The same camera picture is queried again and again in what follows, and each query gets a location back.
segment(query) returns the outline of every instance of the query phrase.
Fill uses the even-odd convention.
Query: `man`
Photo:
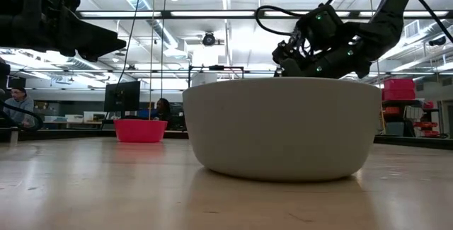
[[[12,88],[11,95],[13,98],[6,100],[5,104],[33,112],[35,102],[33,102],[33,99],[27,96],[27,91],[24,88]],[[22,123],[26,127],[34,125],[33,117],[28,114],[20,113],[6,107],[4,107],[3,111],[17,123]]]

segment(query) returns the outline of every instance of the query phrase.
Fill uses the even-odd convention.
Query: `ceiling pipe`
[[[127,0],[130,6],[135,9],[137,7],[137,11],[152,11],[153,6],[148,3],[147,0],[139,0],[137,4],[137,0]],[[162,25],[162,23],[158,20],[145,20],[153,29],[154,32],[162,39],[164,46],[167,48],[177,48],[178,47],[178,39],[170,34],[166,28]]]

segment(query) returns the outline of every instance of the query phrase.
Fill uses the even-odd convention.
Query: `ceiling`
[[[156,11],[219,11],[219,10],[253,10],[260,5],[274,5],[292,10],[310,10],[316,8],[321,2],[326,0],[145,0],[151,8]],[[453,10],[453,1],[448,0],[426,0],[430,7],[436,11]],[[366,11],[376,9],[380,0],[335,0],[332,5],[338,11]],[[424,11],[423,7],[416,1],[411,0],[407,10]],[[134,11],[134,4],[131,0],[81,0],[81,6],[78,11]],[[414,20],[406,19],[406,25]],[[256,25],[251,18],[244,19],[168,19],[159,20],[158,22],[168,31],[168,34],[179,41],[187,44],[185,50],[189,53],[188,57],[167,57],[164,52],[167,50],[160,40],[160,37],[154,33],[149,25],[149,20],[138,19],[132,20],[87,20],[87,22],[98,25],[109,30],[117,31],[119,37],[128,41],[131,37],[129,51],[127,51],[127,64],[135,64],[138,69],[187,69],[190,61],[195,61],[193,55],[197,51],[203,51],[200,44],[200,38],[206,32],[213,32],[219,45],[215,45],[215,50],[210,50],[209,56],[214,58],[213,63],[241,66],[249,70],[270,70],[268,76],[272,76],[275,64],[272,61],[271,53],[277,47],[281,40],[287,40],[286,37],[273,35],[265,32]],[[264,25],[275,30],[291,31],[294,27],[295,20],[292,19],[266,19]],[[433,20],[420,20],[417,27],[420,31],[426,32],[414,42],[401,40],[396,49],[384,55],[379,60],[380,71],[432,71],[437,66],[445,65],[450,61],[453,53],[451,43],[442,46],[423,47],[424,42],[440,36],[440,31],[428,29],[434,23]],[[444,52],[432,59],[426,59],[426,55]],[[113,52],[99,59],[101,69],[121,69],[124,65],[125,56],[117,56]],[[418,59],[425,58],[425,61],[411,66],[408,63]],[[131,79],[146,78],[149,74],[128,74]],[[187,74],[168,73],[167,77],[184,78]],[[366,82],[374,83],[376,79],[369,76],[364,79]]]

